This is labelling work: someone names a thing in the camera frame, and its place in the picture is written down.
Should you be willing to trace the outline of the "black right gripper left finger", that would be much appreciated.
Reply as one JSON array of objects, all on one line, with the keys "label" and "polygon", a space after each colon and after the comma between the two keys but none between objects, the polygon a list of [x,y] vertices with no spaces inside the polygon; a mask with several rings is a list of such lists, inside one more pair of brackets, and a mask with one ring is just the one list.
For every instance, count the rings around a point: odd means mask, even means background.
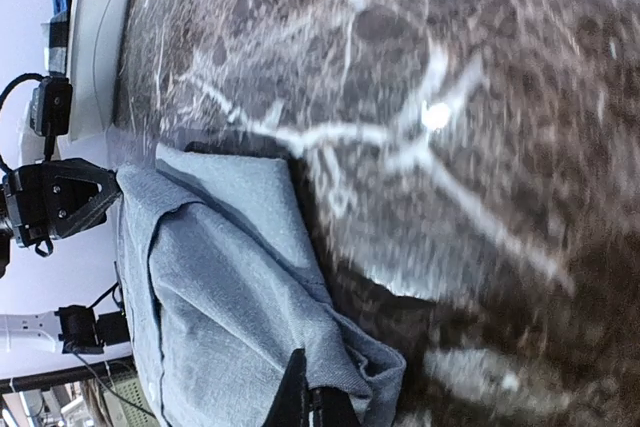
[{"label": "black right gripper left finger", "polygon": [[263,427],[310,426],[310,394],[306,368],[305,350],[295,349],[289,358]]}]

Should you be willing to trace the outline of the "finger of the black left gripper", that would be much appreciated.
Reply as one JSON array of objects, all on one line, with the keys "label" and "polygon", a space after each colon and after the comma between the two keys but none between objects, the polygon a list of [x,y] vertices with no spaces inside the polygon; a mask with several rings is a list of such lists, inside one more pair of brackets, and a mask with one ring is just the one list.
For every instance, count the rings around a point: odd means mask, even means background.
[{"label": "finger of the black left gripper", "polygon": [[104,224],[120,197],[116,172],[85,159],[41,165],[49,236],[65,239]]}]

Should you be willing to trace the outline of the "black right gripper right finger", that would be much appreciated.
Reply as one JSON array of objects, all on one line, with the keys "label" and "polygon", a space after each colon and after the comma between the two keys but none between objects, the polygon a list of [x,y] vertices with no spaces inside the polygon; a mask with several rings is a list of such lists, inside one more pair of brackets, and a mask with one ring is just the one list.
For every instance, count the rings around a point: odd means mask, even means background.
[{"label": "black right gripper right finger", "polygon": [[309,392],[309,425],[313,427],[360,427],[349,395],[333,387]]}]

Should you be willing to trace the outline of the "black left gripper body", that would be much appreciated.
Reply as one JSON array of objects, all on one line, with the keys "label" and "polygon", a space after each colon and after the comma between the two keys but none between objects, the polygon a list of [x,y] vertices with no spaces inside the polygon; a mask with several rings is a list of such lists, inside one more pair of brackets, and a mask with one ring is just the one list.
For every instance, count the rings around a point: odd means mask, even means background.
[{"label": "black left gripper body", "polygon": [[44,181],[40,166],[23,166],[6,174],[2,191],[13,237],[21,247],[48,238]]}]

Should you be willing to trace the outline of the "grey long sleeve shirt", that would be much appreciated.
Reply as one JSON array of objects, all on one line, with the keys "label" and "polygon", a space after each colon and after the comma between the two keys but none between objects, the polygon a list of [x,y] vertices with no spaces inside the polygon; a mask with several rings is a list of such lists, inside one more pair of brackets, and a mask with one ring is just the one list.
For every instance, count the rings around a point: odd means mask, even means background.
[{"label": "grey long sleeve shirt", "polygon": [[261,425],[297,349],[310,387],[393,423],[405,360],[336,311],[284,160],[159,146],[117,181],[126,317],[161,425]]}]

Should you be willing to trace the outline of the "white laundry basket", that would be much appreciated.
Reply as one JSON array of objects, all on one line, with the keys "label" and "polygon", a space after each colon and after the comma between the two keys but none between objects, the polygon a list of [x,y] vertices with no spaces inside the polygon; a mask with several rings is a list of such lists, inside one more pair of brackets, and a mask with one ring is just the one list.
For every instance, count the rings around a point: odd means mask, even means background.
[{"label": "white laundry basket", "polygon": [[68,139],[103,133],[112,123],[129,0],[71,0],[66,76],[73,87]]}]

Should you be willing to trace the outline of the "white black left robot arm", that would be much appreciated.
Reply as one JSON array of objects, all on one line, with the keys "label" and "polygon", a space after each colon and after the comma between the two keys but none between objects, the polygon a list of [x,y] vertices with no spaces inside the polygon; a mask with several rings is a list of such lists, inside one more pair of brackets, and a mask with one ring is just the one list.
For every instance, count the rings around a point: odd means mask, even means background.
[{"label": "white black left robot arm", "polygon": [[[73,158],[22,166],[1,183],[1,272],[10,263],[11,245],[32,247],[46,258],[53,242],[106,222],[120,197],[116,173]],[[71,355],[101,355],[125,344],[130,334],[120,311],[97,315],[95,306],[70,305],[55,311],[1,317],[1,346]]]}]

